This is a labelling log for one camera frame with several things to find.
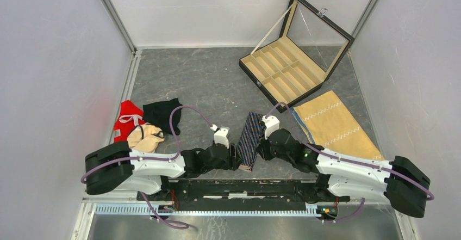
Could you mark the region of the beige underwear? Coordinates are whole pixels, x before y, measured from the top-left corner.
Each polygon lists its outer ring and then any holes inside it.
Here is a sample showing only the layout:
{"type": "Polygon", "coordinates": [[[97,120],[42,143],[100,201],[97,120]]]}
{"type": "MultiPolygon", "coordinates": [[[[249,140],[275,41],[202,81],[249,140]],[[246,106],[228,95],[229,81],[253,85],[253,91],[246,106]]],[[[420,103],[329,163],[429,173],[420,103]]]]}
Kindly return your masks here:
{"type": "Polygon", "coordinates": [[[153,153],[164,140],[162,129],[151,124],[136,126],[127,137],[131,149],[148,153],[153,153]]]}

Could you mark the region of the red underwear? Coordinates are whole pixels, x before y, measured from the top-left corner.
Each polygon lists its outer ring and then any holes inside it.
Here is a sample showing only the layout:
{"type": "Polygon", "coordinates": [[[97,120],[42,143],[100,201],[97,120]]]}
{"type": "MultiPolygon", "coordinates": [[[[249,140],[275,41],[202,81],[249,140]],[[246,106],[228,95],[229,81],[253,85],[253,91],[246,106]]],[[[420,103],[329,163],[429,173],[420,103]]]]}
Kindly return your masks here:
{"type": "Polygon", "coordinates": [[[120,105],[120,113],[113,128],[113,142],[127,140],[127,137],[138,125],[146,122],[143,120],[144,113],[131,100],[125,100],[120,105]]]}

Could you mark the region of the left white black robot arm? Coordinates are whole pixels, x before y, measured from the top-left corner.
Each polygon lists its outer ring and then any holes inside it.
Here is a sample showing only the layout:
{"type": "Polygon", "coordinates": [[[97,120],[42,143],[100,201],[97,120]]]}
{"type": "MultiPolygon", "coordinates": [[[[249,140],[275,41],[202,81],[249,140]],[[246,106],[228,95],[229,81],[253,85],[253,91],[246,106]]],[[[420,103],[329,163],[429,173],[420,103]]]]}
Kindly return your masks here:
{"type": "Polygon", "coordinates": [[[220,169],[235,171],[241,162],[235,145],[212,144],[177,155],[143,152],[129,148],[127,141],[118,141],[85,157],[81,182],[89,195],[138,191],[162,201],[171,193],[168,179],[194,179],[220,169]]]}

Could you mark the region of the tan cloth mat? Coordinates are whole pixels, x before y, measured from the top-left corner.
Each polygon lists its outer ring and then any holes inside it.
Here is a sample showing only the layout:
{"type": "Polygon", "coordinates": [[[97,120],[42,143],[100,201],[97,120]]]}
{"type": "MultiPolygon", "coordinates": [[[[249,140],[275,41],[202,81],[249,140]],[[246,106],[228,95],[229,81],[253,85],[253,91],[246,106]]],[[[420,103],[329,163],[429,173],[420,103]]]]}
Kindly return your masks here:
{"type": "Polygon", "coordinates": [[[332,151],[374,161],[384,157],[333,91],[291,110],[312,144],[332,151]]]}

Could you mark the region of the blue striped boxer shorts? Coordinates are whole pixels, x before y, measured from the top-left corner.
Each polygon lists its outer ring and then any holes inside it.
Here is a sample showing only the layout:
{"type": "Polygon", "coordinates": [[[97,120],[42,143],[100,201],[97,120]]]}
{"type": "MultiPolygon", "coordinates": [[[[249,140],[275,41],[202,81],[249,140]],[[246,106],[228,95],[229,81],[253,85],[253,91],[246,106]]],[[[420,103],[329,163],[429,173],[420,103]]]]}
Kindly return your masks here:
{"type": "Polygon", "coordinates": [[[240,157],[239,169],[251,172],[256,158],[257,146],[260,142],[261,134],[264,132],[262,123],[262,114],[249,112],[244,124],[241,137],[238,141],[236,151],[240,157]]]}

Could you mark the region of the black compartment box glass lid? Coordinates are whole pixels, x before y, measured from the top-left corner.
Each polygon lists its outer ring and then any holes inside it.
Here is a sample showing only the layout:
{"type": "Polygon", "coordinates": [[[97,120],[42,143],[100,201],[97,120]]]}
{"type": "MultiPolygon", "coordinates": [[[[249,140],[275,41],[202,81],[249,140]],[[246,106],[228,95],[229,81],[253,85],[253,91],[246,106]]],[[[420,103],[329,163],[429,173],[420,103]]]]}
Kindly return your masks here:
{"type": "Polygon", "coordinates": [[[240,68],[280,112],[321,88],[355,38],[307,0],[288,7],[240,68]]]}

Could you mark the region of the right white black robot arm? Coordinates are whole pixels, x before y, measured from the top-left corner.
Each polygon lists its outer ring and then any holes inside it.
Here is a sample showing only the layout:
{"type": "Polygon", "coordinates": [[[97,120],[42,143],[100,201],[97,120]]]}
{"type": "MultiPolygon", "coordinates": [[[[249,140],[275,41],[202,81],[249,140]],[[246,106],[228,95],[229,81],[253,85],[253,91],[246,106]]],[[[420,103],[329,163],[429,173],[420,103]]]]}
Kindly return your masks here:
{"type": "Polygon", "coordinates": [[[383,201],[395,210],[423,218],[431,181],[411,160],[392,161],[348,156],[320,145],[304,144],[286,129],[260,136],[257,153],[270,161],[290,163],[303,173],[317,174],[314,194],[321,201],[331,197],[383,201]]]}

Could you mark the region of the black underwear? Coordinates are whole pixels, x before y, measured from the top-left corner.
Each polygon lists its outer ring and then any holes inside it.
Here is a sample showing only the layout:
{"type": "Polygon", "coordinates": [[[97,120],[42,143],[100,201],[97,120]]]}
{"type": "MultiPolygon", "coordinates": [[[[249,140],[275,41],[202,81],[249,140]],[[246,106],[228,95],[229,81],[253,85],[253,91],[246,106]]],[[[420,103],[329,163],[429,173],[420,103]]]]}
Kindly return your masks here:
{"type": "Polygon", "coordinates": [[[173,135],[170,127],[170,115],[179,106],[182,106],[182,104],[177,98],[145,104],[142,106],[144,112],[142,119],[149,124],[159,127],[164,133],[173,135]]]}

